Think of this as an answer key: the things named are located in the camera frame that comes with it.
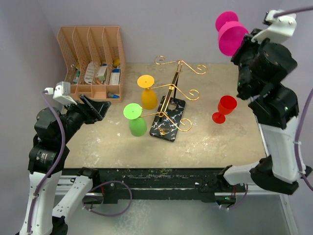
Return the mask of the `magenta plastic wine glass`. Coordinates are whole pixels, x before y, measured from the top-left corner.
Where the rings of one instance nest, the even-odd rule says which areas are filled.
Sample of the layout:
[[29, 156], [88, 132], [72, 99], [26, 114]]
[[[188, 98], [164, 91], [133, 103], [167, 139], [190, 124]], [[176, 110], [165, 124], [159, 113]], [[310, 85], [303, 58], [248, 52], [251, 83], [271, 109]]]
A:
[[233, 11], [221, 13], [215, 21], [215, 28], [218, 31], [219, 50], [225, 56], [233, 56], [248, 34], [247, 28]]

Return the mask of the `red plastic wine glass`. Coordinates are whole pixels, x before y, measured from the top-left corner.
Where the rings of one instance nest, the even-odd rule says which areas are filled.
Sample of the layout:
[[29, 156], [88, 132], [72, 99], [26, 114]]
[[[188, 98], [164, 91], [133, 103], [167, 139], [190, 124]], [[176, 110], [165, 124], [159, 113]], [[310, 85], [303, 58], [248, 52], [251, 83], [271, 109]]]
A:
[[212, 115], [212, 120], [217, 124], [223, 124], [225, 116], [231, 114], [236, 107], [237, 100], [230, 95], [224, 95], [219, 101], [218, 111]]

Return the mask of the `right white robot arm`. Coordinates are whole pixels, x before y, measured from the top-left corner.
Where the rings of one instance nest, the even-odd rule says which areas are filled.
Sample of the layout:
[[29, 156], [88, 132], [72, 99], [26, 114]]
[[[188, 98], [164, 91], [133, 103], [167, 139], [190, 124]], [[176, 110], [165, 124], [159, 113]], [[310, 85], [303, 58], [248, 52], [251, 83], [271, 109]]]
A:
[[294, 151], [299, 125], [297, 95], [282, 84], [297, 61], [284, 45], [269, 37], [253, 41], [259, 32], [255, 28], [244, 36], [231, 61], [238, 67], [237, 97], [250, 99], [248, 106], [261, 126], [269, 155], [253, 164], [225, 167], [217, 184], [222, 191], [237, 184], [256, 184], [291, 195], [298, 189], [298, 180], [312, 171]]

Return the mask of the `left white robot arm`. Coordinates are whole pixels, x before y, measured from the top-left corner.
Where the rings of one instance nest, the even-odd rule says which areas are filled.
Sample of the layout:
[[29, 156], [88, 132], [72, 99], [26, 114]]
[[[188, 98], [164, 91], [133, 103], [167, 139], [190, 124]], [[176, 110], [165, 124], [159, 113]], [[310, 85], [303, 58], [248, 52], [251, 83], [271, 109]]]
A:
[[83, 124], [102, 121], [111, 106], [109, 101], [95, 101], [81, 95], [81, 103], [65, 105], [60, 113], [50, 104], [36, 116], [33, 147], [29, 152], [30, 190], [21, 235], [65, 235], [70, 216], [85, 194], [99, 190], [99, 170], [83, 167], [59, 205], [54, 197], [69, 154], [66, 144]]

